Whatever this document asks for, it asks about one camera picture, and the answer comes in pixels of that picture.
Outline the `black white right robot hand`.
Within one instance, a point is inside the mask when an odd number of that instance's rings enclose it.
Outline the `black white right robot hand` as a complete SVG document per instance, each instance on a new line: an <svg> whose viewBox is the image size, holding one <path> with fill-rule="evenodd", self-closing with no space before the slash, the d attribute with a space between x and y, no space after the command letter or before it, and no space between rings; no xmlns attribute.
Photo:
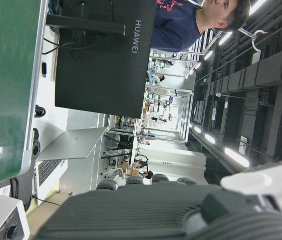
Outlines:
<svg viewBox="0 0 282 240"><path fill-rule="evenodd" d="M282 240L282 161L219 185L163 174L150 184L102 181L66 200L37 240Z"/></svg>

